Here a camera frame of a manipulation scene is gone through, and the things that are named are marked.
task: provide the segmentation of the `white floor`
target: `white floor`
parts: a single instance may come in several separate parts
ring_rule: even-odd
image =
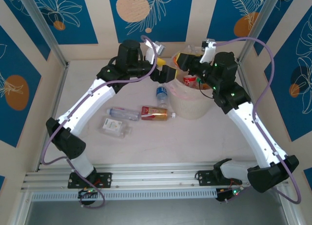
[[[58,106],[57,117],[65,113],[89,88],[108,60],[72,61]],[[98,131],[106,109],[120,106],[140,110],[156,105],[157,82],[145,79],[128,84],[89,120],[80,138],[87,144],[93,164],[194,163],[224,158],[254,160],[254,154],[235,124],[215,104],[198,120],[181,117],[166,122],[128,121],[132,134],[116,139]],[[63,154],[51,144],[46,161]],[[59,161],[55,164],[66,164]]]

